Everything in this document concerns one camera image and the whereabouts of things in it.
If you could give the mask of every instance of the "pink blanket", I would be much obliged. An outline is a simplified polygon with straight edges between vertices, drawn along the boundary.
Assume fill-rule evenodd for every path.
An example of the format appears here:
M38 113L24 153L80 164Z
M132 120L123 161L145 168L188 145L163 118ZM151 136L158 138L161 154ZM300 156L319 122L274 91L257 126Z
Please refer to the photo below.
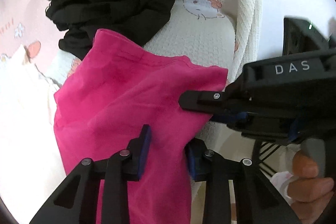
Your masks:
M186 90L221 91L226 77L227 69L156 56L116 32L98 30L92 50L55 94L54 131L66 173L85 157L106 159L126 148L149 124L144 175L128 183L131 224L189 224L184 147L210 116L182 110L178 99Z

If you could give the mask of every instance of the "fingernail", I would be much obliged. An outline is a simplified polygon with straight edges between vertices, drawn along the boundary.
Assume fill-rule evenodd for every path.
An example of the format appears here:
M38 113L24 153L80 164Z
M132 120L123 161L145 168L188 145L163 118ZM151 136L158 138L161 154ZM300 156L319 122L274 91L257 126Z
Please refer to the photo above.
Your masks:
M334 188L334 180L332 178L326 178L323 182L322 192L329 193Z
M314 178L319 174L319 168L315 164L307 164L302 172L309 178Z

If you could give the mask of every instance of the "metal bolt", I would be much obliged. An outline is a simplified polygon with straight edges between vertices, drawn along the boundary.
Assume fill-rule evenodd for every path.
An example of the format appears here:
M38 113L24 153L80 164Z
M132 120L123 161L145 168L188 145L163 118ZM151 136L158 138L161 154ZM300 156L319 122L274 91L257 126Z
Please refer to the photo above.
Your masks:
M82 159L82 165L90 165L90 164L91 164L91 159L90 158Z
M213 95L213 98L214 98L215 100L217 100L217 99L219 99L220 96L221 96L221 95L217 92L217 93L215 93L215 94Z
M204 154L205 154L207 157L212 157L212 156L215 154L215 152L212 151L212 150L207 150L207 151L204 152Z
M252 161L250 159L243 159L243 164L246 166L252 165Z
M120 156L126 157L129 156L130 152L127 149L123 149L119 152Z

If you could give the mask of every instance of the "hello kitty print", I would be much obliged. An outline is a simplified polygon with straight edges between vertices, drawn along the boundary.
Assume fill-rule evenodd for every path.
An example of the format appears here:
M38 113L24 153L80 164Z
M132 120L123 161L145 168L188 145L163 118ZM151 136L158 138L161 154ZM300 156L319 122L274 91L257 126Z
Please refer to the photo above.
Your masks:
M183 0L184 8L197 19L224 18L220 0Z

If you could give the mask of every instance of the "gray handle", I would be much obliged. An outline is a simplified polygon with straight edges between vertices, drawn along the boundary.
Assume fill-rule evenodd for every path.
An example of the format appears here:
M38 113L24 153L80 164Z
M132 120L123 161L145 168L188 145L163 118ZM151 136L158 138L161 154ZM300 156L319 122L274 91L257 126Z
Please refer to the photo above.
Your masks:
M324 178L326 174L326 145L324 140L307 139L301 144L301 151L317 163L319 167L318 178Z

